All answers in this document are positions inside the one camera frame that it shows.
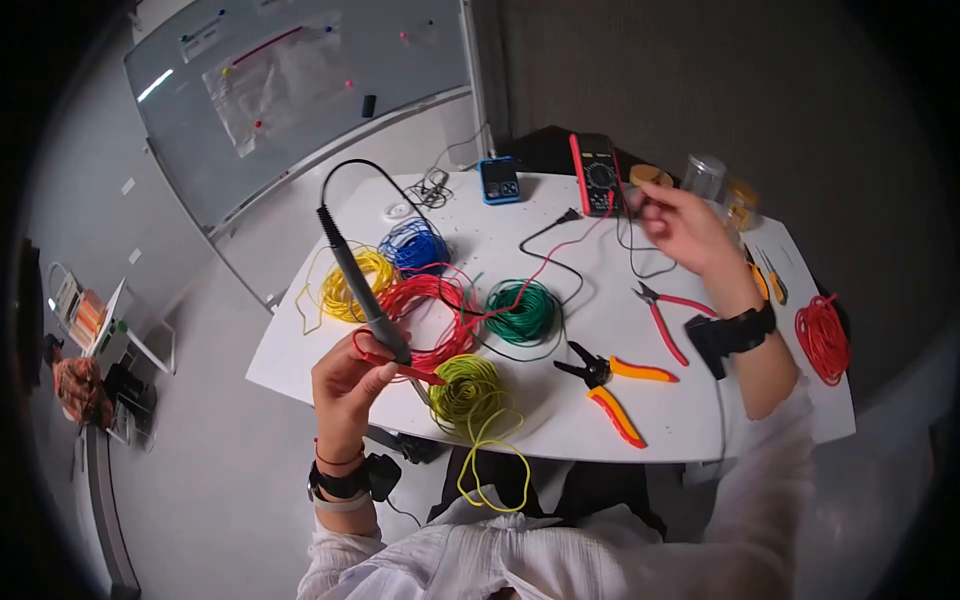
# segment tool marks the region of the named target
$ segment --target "black watch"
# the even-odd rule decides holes
[[[370,492],[375,502],[383,502],[400,480],[400,466],[386,454],[369,454],[360,465],[346,477],[331,477],[317,469],[317,461],[310,463],[307,494],[312,502],[314,497],[323,499],[320,492],[336,498],[353,498],[360,492]]]
[[[767,300],[760,310],[751,308],[732,319],[712,320],[697,315],[686,322],[684,330],[713,377],[719,380],[727,376],[721,357],[763,344],[767,336],[777,330],[777,315]]]
[[[318,495],[317,488],[323,487],[324,491],[335,498],[353,498],[360,492],[370,490],[370,472],[367,467],[367,461],[360,463],[346,477],[331,477],[325,475],[317,469],[317,461],[310,464],[310,488],[312,495]]]

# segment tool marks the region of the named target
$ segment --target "gray wall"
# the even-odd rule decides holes
[[[690,152],[720,156],[850,313],[855,403],[944,326],[955,198],[918,107],[839,2],[499,7],[514,136],[605,132],[680,175]]]
[[[40,248],[47,294],[46,269],[56,260],[104,300],[126,276],[156,312],[212,254],[167,192],[152,159],[142,152],[146,133],[121,61],[131,47],[129,25],[123,26],[91,57],[90,67],[77,74],[78,83],[62,99],[28,190],[29,236]],[[130,177],[136,184],[124,196],[120,188]],[[131,265],[128,257],[134,248],[143,255]],[[66,337],[49,311],[44,321],[47,332]],[[70,342],[64,351],[77,353]],[[70,476],[78,427],[64,418],[53,377],[45,368],[30,408],[47,488],[75,539]]]

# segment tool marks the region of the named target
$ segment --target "multimeter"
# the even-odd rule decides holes
[[[477,162],[480,188],[486,204],[507,204],[520,201],[520,182],[516,166],[509,156],[484,158]]]
[[[616,164],[613,144],[600,133],[571,133],[570,152],[580,185],[580,202],[588,217],[602,217],[623,210],[623,188],[620,168]],[[610,193],[613,192],[613,210]]]

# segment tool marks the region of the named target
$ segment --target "blue wire coil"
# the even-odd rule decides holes
[[[387,237],[380,242],[379,250],[400,270],[400,276],[403,278],[419,273],[439,276],[445,270],[443,265],[421,271],[402,271],[402,269],[419,269],[435,262],[450,262],[450,252],[446,248],[444,239],[419,218],[404,221],[391,229]]]

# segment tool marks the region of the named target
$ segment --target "white bracelet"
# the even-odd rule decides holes
[[[327,502],[321,498],[321,494],[320,488],[317,488],[315,492],[311,491],[310,495],[313,496],[313,505],[319,509],[330,511],[331,513],[352,513],[371,500],[370,492],[364,492],[362,495],[348,502]]]

